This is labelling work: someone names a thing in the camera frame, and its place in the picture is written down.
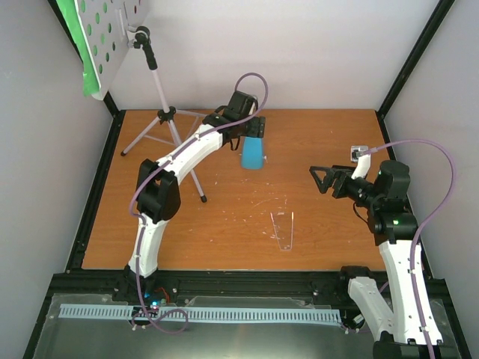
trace brown wooden surface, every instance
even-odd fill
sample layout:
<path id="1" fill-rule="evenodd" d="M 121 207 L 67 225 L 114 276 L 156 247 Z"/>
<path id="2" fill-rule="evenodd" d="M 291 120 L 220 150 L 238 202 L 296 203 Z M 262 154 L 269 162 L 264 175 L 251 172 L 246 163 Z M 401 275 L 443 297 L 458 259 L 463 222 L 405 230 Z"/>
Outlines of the brown wooden surface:
<path id="1" fill-rule="evenodd" d="M 180 187 L 180 211 L 168 224 L 159 251 L 161 269 L 338 270 L 345 265 L 384 269 L 353 202 L 320 194 L 311 165 L 351 165 L 350 146 L 383 143 L 372 110 L 267 110 L 267 161 L 259 171 L 241 167 L 239 149 L 216 151 L 196 167 L 207 203 L 200 202 L 192 178 Z M 172 146 L 142 139 L 127 156 L 120 152 L 155 117 L 128 111 L 118 139 L 83 268 L 121 269 L 135 244 L 138 221 L 128 214 L 138 167 Z M 177 116 L 183 139 L 193 119 Z M 150 132 L 170 140 L 168 127 Z M 373 156 L 370 179 L 386 151 Z M 293 249 L 280 251 L 270 213 L 294 212 Z"/>

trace metal strip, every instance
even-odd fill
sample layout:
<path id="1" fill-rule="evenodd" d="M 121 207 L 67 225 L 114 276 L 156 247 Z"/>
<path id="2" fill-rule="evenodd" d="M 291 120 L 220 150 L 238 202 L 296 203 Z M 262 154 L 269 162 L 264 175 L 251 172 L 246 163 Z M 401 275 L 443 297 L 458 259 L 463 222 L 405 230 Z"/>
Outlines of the metal strip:
<path id="1" fill-rule="evenodd" d="M 131 320 L 139 307 L 131 305 L 93 305 L 62 304 L 58 318 L 64 319 L 116 319 Z M 176 307 L 162 307 L 153 318 L 161 316 Z M 264 308 L 211 308 L 182 307 L 188 313 L 188 320 L 193 323 L 288 323 L 334 325 L 341 323 L 339 310 L 330 309 L 264 309 Z M 135 320 L 147 320 L 144 315 Z M 174 312 L 163 319 L 165 322 L 183 322 L 181 313 Z"/>

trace table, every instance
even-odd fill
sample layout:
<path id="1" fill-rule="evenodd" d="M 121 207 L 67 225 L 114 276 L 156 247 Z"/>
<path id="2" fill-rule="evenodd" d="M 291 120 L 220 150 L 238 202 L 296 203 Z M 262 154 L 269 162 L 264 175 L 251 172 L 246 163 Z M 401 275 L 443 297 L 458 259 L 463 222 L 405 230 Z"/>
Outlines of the table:
<path id="1" fill-rule="evenodd" d="M 349 199 L 320 194 L 311 165 L 351 165 L 350 146 L 383 144 L 373 110 L 264 110 L 266 161 L 259 171 L 241 167 L 241 150 L 224 146 L 196 167 L 208 197 L 202 203 L 191 176 L 180 186 L 180 211 L 168 224 L 159 267 L 170 270 L 325 271 L 345 265 L 384 270 L 373 235 L 353 213 Z M 103 190 L 82 265 L 121 269 L 133 251 L 138 221 L 128 213 L 139 165 L 173 150 L 142 139 L 125 157 L 124 147 L 156 116 L 128 111 Z M 194 119 L 177 115 L 183 139 Z M 150 135 L 170 139 L 168 127 Z M 387 152 L 373 155 L 370 180 Z M 282 251 L 271 213 L 293 212 L 293 247 Z"/>

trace tripod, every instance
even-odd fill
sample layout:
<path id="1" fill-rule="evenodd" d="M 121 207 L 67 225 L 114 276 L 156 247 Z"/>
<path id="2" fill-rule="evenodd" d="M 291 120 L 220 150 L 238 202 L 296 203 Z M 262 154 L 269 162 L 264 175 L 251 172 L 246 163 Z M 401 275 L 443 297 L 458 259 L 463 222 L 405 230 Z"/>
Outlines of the tripod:
<path id="1" fill-rule="evenodd" d="M 162 109 L 158 111 L 158 115 L 151 121 L 151 123 L 145 127 L 143 131 L 132 141 L 131 144 L 126 146 L 126 148 L 121 152 L 122 156 L 126 156 L 126 154 L 143 138 L 149 138 L 153 139 L 155 141 L 163 142 L 166 144 L 172 144 L 176 147 L 180 146 L 183 141 L 181 140 L 180 134 L 178 133 L 177 127 L 174 124 L 174 115 L 176 113 L 178 114 L 185 114 L 187 116 L 194 116 L 195 117 L 195 122 L 192 125 L 192 129 L 190 130 L 190 133 L 187 135 L 189 137 L 192 134 L 192 131 L 195 128 L 196 123 L 198 122 L 199 118 L 205 117 L 206 115 L 204 114 L 199 114 L 196 112 L 191 112 L 191 111 L 183 111 L 183 110 L 177 110 L 173 106 L 168 106 L 168 103 L 166 102 L 166 97 L 165 93 L 163 92 L 163 87 L 161 84 L 161 81 L 159 80 L 159 74 L 158 74 L 158 64 L 156 63 L 155 55 L 153 53 L 153 49 L 151 48 L 151 40 L 150 40 L 150 30 L 144 26 L 139 26 L 137 27 L 135 31 L 135 39 L 131 40 L 129 42 L 129 46 L 132 46 L 135 49 L 143 49 L 144 54 L 147 58 L 147 64 L 148 68 L 150 69 L 151 73 L 153 74 L 153 79 L 155 80 L 155 86 L 156 90 L 158 91 L 159 98 L 162 103 Z M 168 124 L 168 127 L 170 129 L 171 137 L 173 138 L 173 143 L 161 140 L 159 138 L 154 138 L 148 135 L 148 132 L 157 124 L 163 124 L 163 122 L 166 122 Z M 198 180 L 198 177 L 196 176 L 195 170 L 192 170 L 190 174 L 193 177 L 193 182 L 195 182 L 196 189 L 198 190 L 198 193 L 200 194 L 200 199 L 201 202 L 205 203 L 207 201 L 207 197 L 204 195 L 203 189 L 201 187 L 200 181 Z"/>

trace gray wall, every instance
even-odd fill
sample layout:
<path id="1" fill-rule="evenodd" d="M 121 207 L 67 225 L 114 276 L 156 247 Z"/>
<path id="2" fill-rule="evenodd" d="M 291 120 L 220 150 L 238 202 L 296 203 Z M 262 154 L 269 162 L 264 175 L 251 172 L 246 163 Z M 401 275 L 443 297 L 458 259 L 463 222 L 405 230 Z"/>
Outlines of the gray wall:
<path id="1" fill-rule="evenodd" d="M 448 283 L 474 358 L 479 358 L 478 14 L 479 1 L 456 1 L 386 118 L 393 140 L 429 138 L 456 159 L 456 191 L 423 238 L 434 275 Z M 412 206 L 422 219 L 445 195 L 448 163 L 420 144 L 396 151 L 411 167 Z"/>
<path id="2" fill-rule="evenodd" d="M 268 79 L 268 108 L 378 108 L 437 1 L 150 0 L 145 25 L 178 108 L 216 108 L 249 71 Z M 159 105 L 142 52 L 128 53 L 112 96 Z"/>
<path id="3" fill-rule="evenodd" d="M 64 270 L 111 123 L 47 1 L 0 10 L 0 348 L 20 358 Z"/>

